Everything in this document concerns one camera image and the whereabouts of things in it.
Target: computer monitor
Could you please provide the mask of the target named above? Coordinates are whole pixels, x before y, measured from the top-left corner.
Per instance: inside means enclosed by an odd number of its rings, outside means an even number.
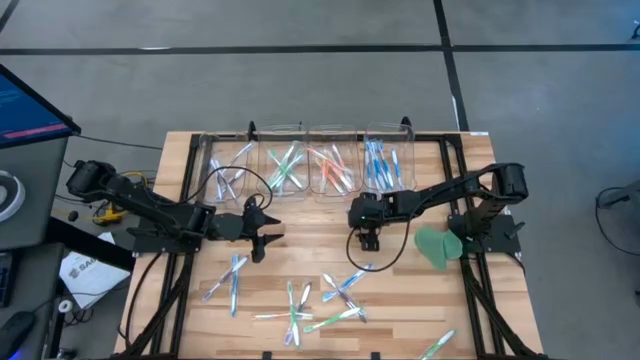
[[[0,65],[0,149],[79,133],[68,116]]]

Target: wooden table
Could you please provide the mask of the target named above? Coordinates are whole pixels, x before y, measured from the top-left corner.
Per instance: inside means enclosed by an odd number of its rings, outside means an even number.
[[[173,200],[178,200],[180,194],[191,135],[171,132],[164,145],[154,191]],[[462,133],[461,136],[469,170],[494,162],[486,134]],[[453,149],[450,149],[450,158],[455,176],[457,165]],[[249,164],[254,165],[254,161],[250,159]],[[435,143],[416,142],[415,166],[418,188],[445,180],[440,150]],[[346,211],[350,199],[338,203],[316,200],[315,196],[309,195],[300,202],[274,201],[266,211],[286,224],[286,235],[267,246],[262,263],[248,263],[240,271],[236,318],[232,318],[229,311],[229,285],[218,290],[206,304],[201,298],[230,266],[231,255],[248,254],[250,243],[203,241],[191,277],[180,358],[259,358],[263,351],[272,351],[274,358],[368,358],[376,351],[381,352],[383,358],[417,358],[450,329],[456,329],[457,334],[437,355],[475,357],[459,263],[450,261],[446,271],[433,269],[416,249],[412,237],[415,229],[423,225],[445,230],[450,211],[448,205],[429,209],[412,222],[407,248],[392,269],[367,274],[351,288],[356,300],[367,309],[368,324],[355,318],[304,334],[298,351],[283,344],[289,324],[287,318],[252,320],[256,314],[288,311],[288,280],[294,283],[296,298],[304,283],[313,283],[306,311],[314,313],[314,322],[346,309],[338,298],[322,303],[321,293],[330,288],[321,279],[321,274],[328,272],[342,282],[355,272],[345,256],[345,240],[349,233]],[[354,259],[361,264],[372,262],[382,266],[388,263],[399,249],[404,226],[396,224],[383,229],[379,253],[363,253],[358,241],[352,241]],[[152,257],[146,255],[137,260],[131,289],[135,288]],[[158,307],[166,258],[163,255],[158,260],[142,285],[133,312],[132,334],[138,334],[144,328]],[[487,260],[498,309],[525,344],[542,352],[522,270],[503,255],[490,254]],[[132,293],[129,292],[122,318],[123,329]],[[484,311],[480,312],[486,348],[491,352],[488,320]],[[173,315],[169,314],[164,351],[168,350],[172,319]],[[115,351],[123,348],[124,341],[119,339]]]

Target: transparent container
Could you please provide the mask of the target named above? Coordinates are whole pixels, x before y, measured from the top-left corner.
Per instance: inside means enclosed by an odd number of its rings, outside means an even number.
[[[245,180],[251,174],[240,169],[213,171],[225,166],[246,168],[249,155],[257,150],[257,144],[250,142],[246,133],[224,136],[204,133],[200,135],[198,145],[189,195],[202,188],[196,201],[217,207],[242,208]]]
[[[316,126],[309,131],[311,191],[344,197],[362,188],[358,134],[350,125]]]
[[[369,192],[414,190],[415,133],[411,126],[371,123],[362,144],[362,173]]]
[[[309,188],[307,129],[303,125],[274,125],[258,131],[258,174],[274,198],[301,200]],[[257,189],[268,196],[262,182]]]

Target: white paper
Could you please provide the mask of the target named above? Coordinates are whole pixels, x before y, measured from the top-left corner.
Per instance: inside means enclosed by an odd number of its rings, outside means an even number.
[[[106,242],[115,244],[111,233],[102,233],[98,237]],[[103,264],[76,252],[69,253],[62,260],[62,265],[60,266],[60,278],[64,281],[70,293],[103,293],[98,296],[73,295],[82,309],[91,307],[106,295],[106,291],[113,289],[129,275],[128,271]]]

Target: gray carpet floor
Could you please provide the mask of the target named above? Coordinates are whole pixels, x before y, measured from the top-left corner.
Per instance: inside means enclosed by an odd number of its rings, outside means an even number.
[[[10,3],[0,0],[0,13]],[[444,0],[454,45],[631,43],[632,0]],[[0,50],[298,44],[439,44],[432,1],[20,0]],[[637,359],[640,258],[616,251],[594,218],[603,188],[640,179],[640,52],[455,53],[469,129],[499,161],[526,166],[531,195],[511,210],[547,354]],[[456,130],[440,52],[216,55],[0,55],[88,136],[162,146],[171,130],[396,122]],[[155,169],[158,151],[72,138],[67,161]],[[70,174],[64,168],[59,193]],[[72,205],[56,203],[60,209]],[[640,252],[638,213],[603,211],[621,247]],[[98,233],[91,224],[79,227]],[[126,294],[98,303],[63,345],[106,357]]]

